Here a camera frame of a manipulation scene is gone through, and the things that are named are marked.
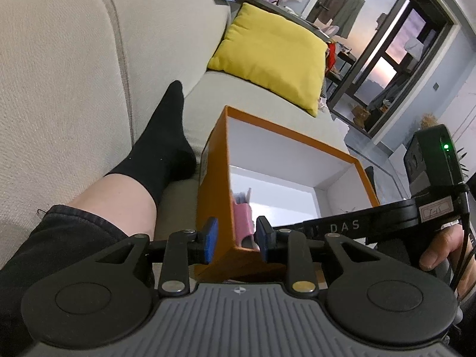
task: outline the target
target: cardboard box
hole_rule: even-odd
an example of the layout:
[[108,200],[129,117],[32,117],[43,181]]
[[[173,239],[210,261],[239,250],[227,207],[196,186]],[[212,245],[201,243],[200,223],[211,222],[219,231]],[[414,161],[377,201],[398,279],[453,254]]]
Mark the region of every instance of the cardboard box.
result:
[[197,229],[218,219],[212,264],[197,265],[200,281],[270,279],[280,264],[265,264],[258,250],[236,244],[232,193],[251,188],[253,220],[272,226],[378,205],[359,161],[285,127],[225,107],[202,153]]

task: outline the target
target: beige sofa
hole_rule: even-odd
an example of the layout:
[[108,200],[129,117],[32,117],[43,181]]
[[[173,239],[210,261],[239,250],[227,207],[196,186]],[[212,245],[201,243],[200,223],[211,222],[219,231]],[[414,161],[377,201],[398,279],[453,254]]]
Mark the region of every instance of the beige sofa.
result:
[[[228,21],[214,0],[0,0],[0,266],[37,210],[67,203],[127,155],[176,79],[197,160],[226,104],[347,151],[327,111],[313,118],[206,72]],[[168,187],[156,238],[194,225],[197,185]]]

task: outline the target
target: hand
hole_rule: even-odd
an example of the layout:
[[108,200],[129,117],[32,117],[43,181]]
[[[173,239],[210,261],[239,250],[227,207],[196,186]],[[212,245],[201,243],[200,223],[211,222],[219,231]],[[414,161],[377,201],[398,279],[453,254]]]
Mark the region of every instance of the hand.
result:
[[[446,258],[451,263],[453,271],[456,271],[459,256],[463,247],[463,227],[460,224],[446,227],[440,231],[430,243],[428,249],[423,252],[420,258],[420,267],[423,271],[430,271],[438,264],[443,262]],[[471,242],[468,241],[468,246],[465,253],[471,251]],[[463,298],[473,287],[476,282],[476,261],[473,257],[468,264],[468,267],[458,284],[458,294]]]

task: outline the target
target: silver screw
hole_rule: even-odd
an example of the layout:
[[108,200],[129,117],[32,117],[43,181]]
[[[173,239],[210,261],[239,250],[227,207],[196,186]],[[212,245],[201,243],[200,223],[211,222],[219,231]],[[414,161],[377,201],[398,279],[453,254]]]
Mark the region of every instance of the silver screw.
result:
[[183,291],[185,284],[179,280],[168,280],[162,283],[162,290],[167,291],[168,293],[179,293]]
[[307,280],[300,280],[293,283],[293,290],[298,293],[312,293],[316,289],[316,285]]

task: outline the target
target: sock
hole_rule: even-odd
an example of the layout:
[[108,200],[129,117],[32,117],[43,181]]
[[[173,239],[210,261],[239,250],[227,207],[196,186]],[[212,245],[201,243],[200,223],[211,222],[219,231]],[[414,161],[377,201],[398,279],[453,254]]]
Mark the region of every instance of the sock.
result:
[[182,83],[172,82],[129,155],[108,174],[132,177],[151,194],[158,206],[171,181],[195,172],[196,160],[183,133]]

